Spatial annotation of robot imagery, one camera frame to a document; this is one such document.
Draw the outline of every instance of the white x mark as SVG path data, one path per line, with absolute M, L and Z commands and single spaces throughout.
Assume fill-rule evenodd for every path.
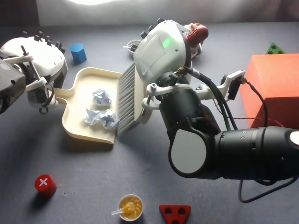
M 40 182 L 41 182 L 41 183 L 39 184 L 39 186 L 41 187 L 43 184 L 44 184 L 44 185 L 48 185 L 47 182 L 46 182 L 47 179 L 48 179 L 47 177 L 46 177 L 46 179 L 44 179 L 44 180 L 43 180 L 43 179 L 39 179 Z

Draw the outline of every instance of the gray table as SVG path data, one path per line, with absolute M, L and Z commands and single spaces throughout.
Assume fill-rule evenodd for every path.
M 288 53 L 299 52 L 299 23 L 244 23 L 208 25 L 210 36 L 204 52 L 193 66 L 219 83 L 224 74 L 246 69 L 254 54 L 265 54 L 275 42 Z M 38 30 L 61 41 L 67 49 L 69 72 L 63 88 L 72 87 L 76 73 L 84 67 L 117 72 L 132 63 L 122 46 L 147 27 L 46 27 Z M 0 43 L 20 36 L 23 28 L 4 28 Z M 87 61 L 74 65 L 69 48 L 82 42 Z M 198 85 L 193 80 L 193 87 Z M 213 102 L 210 107 L 221 129 L 224 122 Z M 229 106 L 235 117 L 244 117 L 240 95 Z M 111 217 L 119 199 L 137 194 L 144 203 L 139 224 L 164 223 L 161 204 L 192 207 L 193 224 L 296 224 L 299 218 L 298 182 L 250 204 L 238 201 L 238 181 L 184 179 L 168 163 L 169 140 L 159 112 L 149 122 L 122 137 L 114 147 L 74 139 L 61 124 L 64 105 L 45 116 L 30 107 L 23 95 L 0 116 L 0 223 L 1 224 L 118 224 Z M 247 121 L 237 120 L 239 128 Z M 35 179 L 50 174 L 56 194 L 47 203 L 36 195 Z M 244 197 L 269 189 L 245 182 Z

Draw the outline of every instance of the green triangle block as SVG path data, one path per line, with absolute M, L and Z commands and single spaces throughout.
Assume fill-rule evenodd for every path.
M 272 43 L 269 47 L 269 49 L 267 50 L 267 55 L 277 55 L 277 54 L 285 54 L 285 52 L 279 47 L 277 46 L 275 43 Z

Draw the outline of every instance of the blue hexagonal prism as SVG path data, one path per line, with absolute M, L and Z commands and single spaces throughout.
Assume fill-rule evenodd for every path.
M 71 45 L 71 55 L 73 56 L 74 62 L 76 64 L 81 64 L 87 60 L 84 46 L 81 43 L 74 43 Z

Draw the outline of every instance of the crumpled paper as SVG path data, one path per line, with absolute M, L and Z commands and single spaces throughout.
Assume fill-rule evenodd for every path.
M 95 125 L 101 122 L 106 129 L 116 129 L 119 120 L 116 118 L 116 113 L 111 109 L 105 111 L 96 111 L 86 109 L 85 122 L 90 125 Z
M 104 89 L 93 92 L 93 100 L 98 106 L 111 106 L 111 97 Z

